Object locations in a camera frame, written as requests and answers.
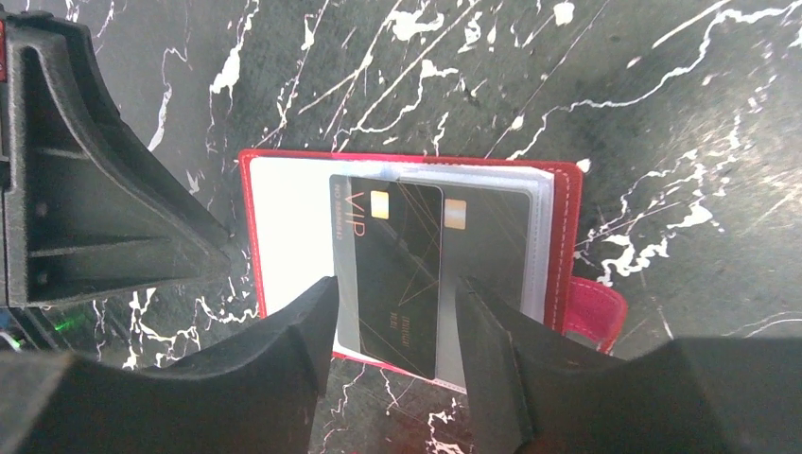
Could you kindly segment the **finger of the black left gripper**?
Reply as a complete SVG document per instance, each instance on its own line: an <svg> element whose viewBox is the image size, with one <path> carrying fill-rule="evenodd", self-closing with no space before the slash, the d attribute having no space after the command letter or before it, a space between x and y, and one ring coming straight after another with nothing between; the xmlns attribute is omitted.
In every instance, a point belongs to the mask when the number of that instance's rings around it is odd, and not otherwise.
<svg viewBox="0 0 802 454"><path fill-rule="evenodd" d="M227 230L122 120L89 29L1 16L1 301L65 306L226 274Z"/></svg>

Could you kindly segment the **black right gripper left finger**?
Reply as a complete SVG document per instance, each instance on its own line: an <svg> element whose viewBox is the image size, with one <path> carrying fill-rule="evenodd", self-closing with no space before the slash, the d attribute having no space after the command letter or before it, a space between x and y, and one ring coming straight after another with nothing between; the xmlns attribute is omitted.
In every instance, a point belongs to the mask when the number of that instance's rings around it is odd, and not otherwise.
<svg viewBox="0 0 802 454"><path fill-rule="evenodd" d="M5 453L304 453L339 308L324 277L238 334L166 368L73 353L1 357Z"/></svg>

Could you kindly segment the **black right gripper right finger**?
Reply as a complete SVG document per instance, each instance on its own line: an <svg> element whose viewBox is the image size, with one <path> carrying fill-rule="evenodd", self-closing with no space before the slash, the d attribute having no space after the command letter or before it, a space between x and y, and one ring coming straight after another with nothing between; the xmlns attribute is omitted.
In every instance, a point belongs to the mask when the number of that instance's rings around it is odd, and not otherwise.
<svg viewBox="0 0 802 454"><path fill-rule="evenodd" d="M456 317L479 453L797 453L798 338L681 338L622 360L473 278Z"/></svg>

